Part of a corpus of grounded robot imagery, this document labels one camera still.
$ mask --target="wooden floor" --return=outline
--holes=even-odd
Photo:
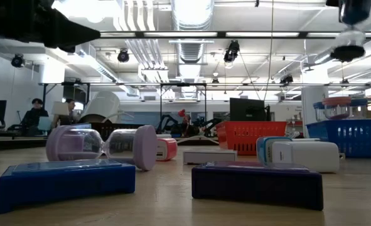
[[[180,147],[181,150],[201,148],[217,147]],[[175,160],[158,163],[150,172],[138,172],[134,194],[94,196],[20,208],[0,215],[0,225],[371,225],[371,159],[347,159],[340,173],[323,175],[325,209],[318,212],[194,200],[191,197],[192,166],[183,166],[181,156],[180,152]],[[9,165],[35,161],[46,161],[43,148],[0,151],[0,175]]]

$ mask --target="plastic basket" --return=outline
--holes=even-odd
[[[351,158],[371,158],[371,119],[331,120],[306,125],[310,138],[337,144]]]
[[[141,126],[140,124],[118,124],[118,123],[101,123],[101,122],[91,122],[92,129],[99,132],[100,136],[102,137],[103,141],[106,141],[112,131],[116,129],[137,129]]]
[[[239,155],[256,155],[256,139],[262,136],[284,136],[287,122],[221,122],[216,125],[222,149],[233,149]]]

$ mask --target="red object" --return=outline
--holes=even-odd
[[[256,140],[263,136],[284,136],[287,122],[221,122],[216,125],[222,149],[239,155],[256,155]]]
[[[184,116],[185,116],[185,109],[180,110],[180,111],[178,112],[178,115],[179,115],[180,117],[184,117]]]
[[[177,155],[177,141],[173,138],[158,138],[156,161],[168,161]]]

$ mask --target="ceiling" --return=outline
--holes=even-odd
[[[167,31],[173,29],[172,11],[169,0],[153,1],[154,25],[157,30]],[[215,0],[211,30],[214,31],[336,31],[346,28],[338,22],[338,9],[325,8],[324,0],[260,0],[260,6],[254,7],[254,1]],[[115,31],[113,18],[109,14],[111,9],[106,9],[104,19],[99,23],[91,23],[87,18],[71,16],[69,19],[100,31]],[[137,12],[134,10],[136,23]],[[371,13],[369,19],[359,24],[357,28],[363,31],[371,31]],[[167,39],[159,39],[159,48],[163,55],[164,63],[168,67],[168,77],[178,78],[178,58],[175,45],[169,44]],[[214,43],[206,45],[203,66],[199,82],[210,83],[213,73],[218,73],[220,83],[253,82],[266,83],[272,77],[275,81],[282,76],[278,71],[288,66],[293,60],[301,59],[306,55],[317,55],[332,46],[333,40],[239,40],[240,55],[234,61],[231,69],[226,69],[222,54],[228,48],[231,40],[217,39]],[[102,61],[111,71],[124,82],[141,82],[137,76],[138,62],[130,53],[130,60],[119,63],[117,55],[121,48],[128,48],[125,40],[102,39],[94,40],[91,44],[95,47],[96,58]],[[28,45],[18,42],[5,42],[3,46]],[[371,70],[371,41],[365,44],[366,58],[354,60],[351,63],[330,62],[326,64],[328,76],[331,82],[339,82],[342,77],[350,77],[357,83],[371,82],[371,73],[358,79],[354,79],[358,73]],[[74,64],[71,70],[76,72],[67,73],[66,76],[78,76],[83,79],[95,80],[99,76],[94,70],[86,65]],[[301,70],[293,70],[294,82],[299,82]],[[354,90],[363,90],[365,87],[357,87]]]

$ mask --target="white power bank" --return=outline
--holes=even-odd
[[[184,164],[202,164],[211,161],[236,161],[236,151],[183,151]]]
[[[337,145],[320,141],[274,142],[272,162],[301,164],[319,173],[336,173],[340,167]]]

